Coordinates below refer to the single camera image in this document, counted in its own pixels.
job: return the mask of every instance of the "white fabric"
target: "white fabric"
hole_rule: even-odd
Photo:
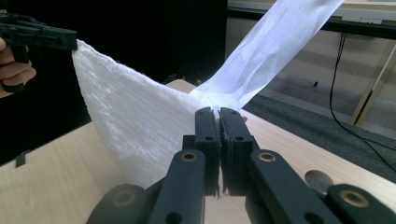
[[[191,94],[154,82],[79,40],[72,57],[82,96],[128,182],[147,188],[165,177],[183,135],[194,134],[196,110],[242,108],[341,3],[276,1],[220,70]]]
[[[72,56],[92,121],[128,182],[147,188],[163,178],[183,135],[195,133],[194,113],[203,106],[83,41]]]
[[[190,95],[239,111],[330,18],[343,0],[277,0],[219,71]]]

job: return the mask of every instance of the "circular hole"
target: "circular hole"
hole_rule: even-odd
[[[259,159],[262,161],[275,161],[276,157],[269,152],[262,152],[259,154]]]
[[[125,191],[121,191],[118,192],[114,197],[113,197],[113,203],[116,206],[126,206],[130,203],[134,202],[134,192],[131,190],[125,190]]]
[[[179,224],[183,217],[179,213],[169,213],[166,215],[165,223],[166,224]]]
[[[324,223],[323,219],[320,216],[318,216],[317,214],[314,214],[314,213],[305,214],[305,220],[308,221],[308,223],[311,223],[311,224],[322,224],[322,223]]]
[[[192,152],[186,152],[181,156],[183,161],[195,161],[198,158],[197,154]]]
[[[305,183],[317,192],[326,194],[329,186],[332,185],[332,179],[319,170],[311,170],[305,174]]]
[[[360,193],[353,190],[341,190],[340,191],[341,198],[349,204],[352,204],[356,207],[367,207],[369,206],[369,201]]]

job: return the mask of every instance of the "finger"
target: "finger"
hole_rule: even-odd
[[[0,37],[0,50],[5,49],[6,46],[7,46],[6,41],[3,38]]]
[[[10,46],[6,46],[0,51],[0,65],[14,62],[14,55]]]
[[[14,77],[3,79],[3,84],[5,84],[7,86],[16,86],[18,84],[23,83],[23,85],[24,85],[30,79],[35,77],[35,74],[36,74],[35,69],[33,67],[31,67],[31,68],[24,70],[23,72],[17,74]]]
[[[13,77],[32,67],[32,63],[8,63],[0,66],[0,79]]]

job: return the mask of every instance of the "table surface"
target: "table surface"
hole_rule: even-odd
[[[183,80],[169,87],[188,92]],[[296,173],[325,173],[334,184],[347,183],[373,194],[396,211],[396,185],[288,133],[247,111],[240,111],[261,148],[282,155]],[[94,123],[89,123],[0,167],[2,223],[86,223],[93,208],[112,188],[125,183],[117,161],[106,149]],[[243,197],[206,197],[205,224],[249,223]]]

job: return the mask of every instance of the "hand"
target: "hand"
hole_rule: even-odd
[[[12,55],[11,47],[7,45],[3,38],[0,38],[0,80],[8,86],[15,86],[27,81],[35,76],[35,69],[32,63],[16,63]],[[3,90],[0,83],[0,98],[12,94]]]

